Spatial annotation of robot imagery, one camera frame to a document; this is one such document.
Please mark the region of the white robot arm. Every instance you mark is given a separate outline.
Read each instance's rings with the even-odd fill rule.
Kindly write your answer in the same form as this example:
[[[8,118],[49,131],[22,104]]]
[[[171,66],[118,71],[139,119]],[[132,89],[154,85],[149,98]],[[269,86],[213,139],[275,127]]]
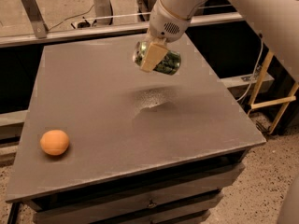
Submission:
[[[150,72],[179,40],[195,10],[207,0],[157,0],[149,17],[149,47],[141,69]],[[291,77],[299,82],[299,0],[228,0]]]

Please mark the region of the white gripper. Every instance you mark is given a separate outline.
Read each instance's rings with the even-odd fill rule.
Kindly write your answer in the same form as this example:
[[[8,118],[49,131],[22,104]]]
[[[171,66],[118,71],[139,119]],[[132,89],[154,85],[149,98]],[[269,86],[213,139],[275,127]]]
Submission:
[[[140,69],[151,72],[168,52],[166,42],[182,37],[191,22],[190,10],[175,0],[157,0],[149,16],[149,33],[140,44]]]

